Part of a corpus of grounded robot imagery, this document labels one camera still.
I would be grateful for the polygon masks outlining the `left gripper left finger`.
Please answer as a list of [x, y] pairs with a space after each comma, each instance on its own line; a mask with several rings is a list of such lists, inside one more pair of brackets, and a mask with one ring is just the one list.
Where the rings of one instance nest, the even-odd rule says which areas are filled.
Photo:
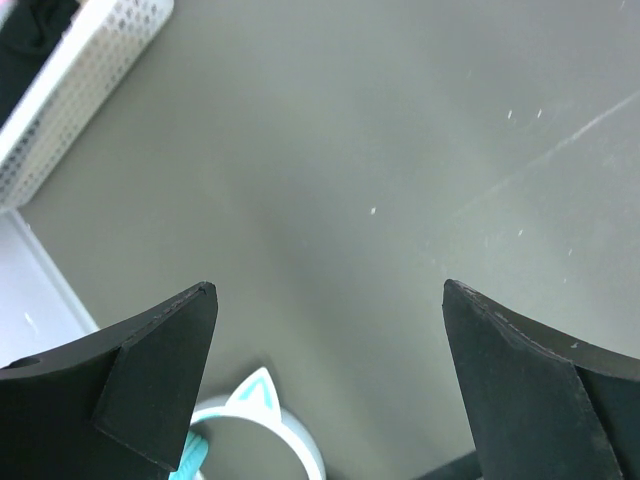
[[198, 283], [1, 369], [4, 479], [166, 479], [179, 466], [218, 314]]

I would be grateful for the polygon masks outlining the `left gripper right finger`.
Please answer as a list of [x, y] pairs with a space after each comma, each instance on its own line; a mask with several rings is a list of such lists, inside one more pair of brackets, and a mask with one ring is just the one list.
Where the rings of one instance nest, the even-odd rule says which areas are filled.
[[452, 279], [442, 311], [484, 478], [638, 478], [638, 359]]

